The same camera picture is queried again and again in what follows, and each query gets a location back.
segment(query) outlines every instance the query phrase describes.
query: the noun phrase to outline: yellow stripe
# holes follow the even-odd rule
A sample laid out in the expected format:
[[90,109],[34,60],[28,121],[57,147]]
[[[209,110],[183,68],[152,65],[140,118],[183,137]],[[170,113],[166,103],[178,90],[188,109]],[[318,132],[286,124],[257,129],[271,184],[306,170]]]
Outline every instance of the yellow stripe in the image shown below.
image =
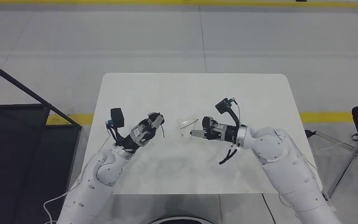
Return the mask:
[[[69,114],[68,116],[80,125],[91,125],[93,121],[93,114]],[[300,113],[300,117],[303,123],[353,122],[350,112],[303,112]],[[54,124],[70,124],[70,122],[57,114],[50,114],[47,125]]]
[[[93,121],[93,114],[68,114],[68,116],[80,125],[91,125]],[[60,115],[50,114],[46,124],[70,124],[70,122],[63,119]]]
[[259,7],[339,7],[358,8],[358,2],[267,2],[235,0],[0,0],[0,4],[166,4]]
[[351,112],[300,113],[303,123],[353,122]]

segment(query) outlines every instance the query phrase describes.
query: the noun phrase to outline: concrete floor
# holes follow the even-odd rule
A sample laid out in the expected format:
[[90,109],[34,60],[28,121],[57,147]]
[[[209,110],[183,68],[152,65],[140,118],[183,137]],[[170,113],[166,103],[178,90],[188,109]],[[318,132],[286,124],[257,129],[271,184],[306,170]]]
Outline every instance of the concrete floor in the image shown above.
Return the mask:
[[[350,111],[358,105],[358,11],[308,8],[163,6],[0,7],[0,67],[67,114],[93,113],[107,72],[283,73],[298,110]],[[32,103],[0,82],[0,104]],[[352,123],[305,124],[338,139]],[[91,127],[81,135],[73,176]],[[312,150],[331,146],[318,137]],[[348,154],[317,153],[329,185]],[[341,220],[356,223],[355,165],[335,196]],[[276,223],[299,223],[277,194],[265,195]],[[144,224],[192,215],[213,223],[273,223],[257,195],[118,195],[95,223]]]

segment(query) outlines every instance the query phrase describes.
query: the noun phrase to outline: white table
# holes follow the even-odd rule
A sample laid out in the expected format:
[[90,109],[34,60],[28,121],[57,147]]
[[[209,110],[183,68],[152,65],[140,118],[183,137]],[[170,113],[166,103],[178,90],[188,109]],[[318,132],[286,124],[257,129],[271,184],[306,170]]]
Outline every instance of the white table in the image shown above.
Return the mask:
[[315,165],[287,78],[282,74],[178,74],[108,73],[102,80],[95,117],[89,135],[85,165],[108,134],[105,121],[111,108],[122,108],[126,136],[152,111],[164,115],[162,131],[138,149],[116,185],[115,194],[238,194],[277,193],[251,150],[239,152],[219,165],[230,143],[192,138],[183,143],[177,119],[196,114],[234,124],[215,105],[235,97],[243,124],[254,129],[283,128],[307,159]]

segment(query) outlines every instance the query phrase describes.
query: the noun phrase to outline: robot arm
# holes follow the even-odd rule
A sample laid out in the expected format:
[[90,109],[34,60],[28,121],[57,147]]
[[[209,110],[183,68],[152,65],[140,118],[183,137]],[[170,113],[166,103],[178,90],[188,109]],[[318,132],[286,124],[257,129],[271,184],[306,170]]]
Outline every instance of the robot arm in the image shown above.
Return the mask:
[[148,119],[142,120],[123,138],[117,131],[124,126],[121,110],[112,109],[111,117],[106,125],[116,143],[90,159],[67,194],[57,224],[89,224],[111,197],[123,166],[139,147],[144,147],[155,136],[158,127],[164,123],[163,115],[150,113]]
[[[224,99],[216,108],[223,108],[219,111],[221,114],[222,111],[229,112],[233,101],[235,99]],[[262,128],[255,131],[245,125],[219,124],[210,117],[203,119],[202,126],[204,130],[192,130],[192,136],[227,141],[251,149],[272,186],[290,204],[302,223],[341,224],[323,197],[304,155],[284,130]]]

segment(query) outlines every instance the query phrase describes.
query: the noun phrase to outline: transparent plastic object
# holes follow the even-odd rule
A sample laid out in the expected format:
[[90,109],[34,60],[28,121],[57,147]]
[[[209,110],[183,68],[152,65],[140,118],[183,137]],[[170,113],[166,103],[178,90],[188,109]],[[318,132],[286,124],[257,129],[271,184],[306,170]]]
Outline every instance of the transparent plastic object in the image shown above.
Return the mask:
[[198,121],[196,114],[177,120],[177,128],[182,142],[187,143],[191,140],[190,131],[198,127]]

